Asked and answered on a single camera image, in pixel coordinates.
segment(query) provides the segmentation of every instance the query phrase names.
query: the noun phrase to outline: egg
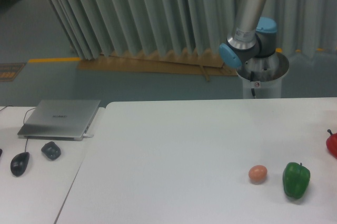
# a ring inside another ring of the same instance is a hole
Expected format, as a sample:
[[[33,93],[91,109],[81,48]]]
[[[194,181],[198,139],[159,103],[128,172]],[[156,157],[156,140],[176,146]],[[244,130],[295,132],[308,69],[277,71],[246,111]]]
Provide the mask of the egg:
[[[263,165],[256,165],[249,170],[248,176],[253,182],[261,182],[267,176],[267,168]]]

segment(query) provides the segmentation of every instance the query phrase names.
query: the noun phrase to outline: gray floor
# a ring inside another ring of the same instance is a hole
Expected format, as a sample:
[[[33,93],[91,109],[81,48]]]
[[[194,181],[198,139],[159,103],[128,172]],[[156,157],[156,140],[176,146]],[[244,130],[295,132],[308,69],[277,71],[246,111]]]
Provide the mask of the gray floor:
[[[0,2],[0,63],[74,57],[47,0]],[[290,71],[282,97],[336,97],[337,55],[286,55]],[[238,77],[77,70],[77,62],[27,64],[13,82],[0,83],[0,106],[36,106],[41,99],[112,101],[240,99]]]

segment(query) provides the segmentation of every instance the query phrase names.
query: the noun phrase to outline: green bell pepper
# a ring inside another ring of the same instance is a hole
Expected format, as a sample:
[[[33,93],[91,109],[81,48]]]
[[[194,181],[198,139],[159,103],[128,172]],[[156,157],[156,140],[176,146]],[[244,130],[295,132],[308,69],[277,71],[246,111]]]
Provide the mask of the green bell pepper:
[[[302,166],[302,163],[290,162],[283,172],[284,193],[295,199],[302,198],[308,187],[309,180],[310,171]]]

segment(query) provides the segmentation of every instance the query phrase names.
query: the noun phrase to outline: black mouse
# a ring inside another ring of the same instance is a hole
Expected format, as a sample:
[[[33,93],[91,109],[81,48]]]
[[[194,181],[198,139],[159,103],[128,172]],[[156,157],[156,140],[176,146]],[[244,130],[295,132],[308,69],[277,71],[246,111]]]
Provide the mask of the black mouse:
[[[56,143],[54,143],[53,141],[48,142],[47,144],[45,144],[41,151],[47,156],[47,158],[49,158],[50,160],[55,160],[56,158],[58,158],[61,155],[61,150],[58,147],[58,145],[56,145]]]
[[[28,165],[29,161],[29,152],[23,152],[16,155],[11,161],[11,172],[14,176],[21,176]]]

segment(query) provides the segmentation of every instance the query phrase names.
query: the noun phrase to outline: silver laptop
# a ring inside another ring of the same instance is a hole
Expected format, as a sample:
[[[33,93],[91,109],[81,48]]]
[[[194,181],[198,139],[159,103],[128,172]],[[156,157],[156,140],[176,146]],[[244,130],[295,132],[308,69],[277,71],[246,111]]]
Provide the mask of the silver laptop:
[[[17,133],[20,138],[82,140],[100,100],[42,100]]]

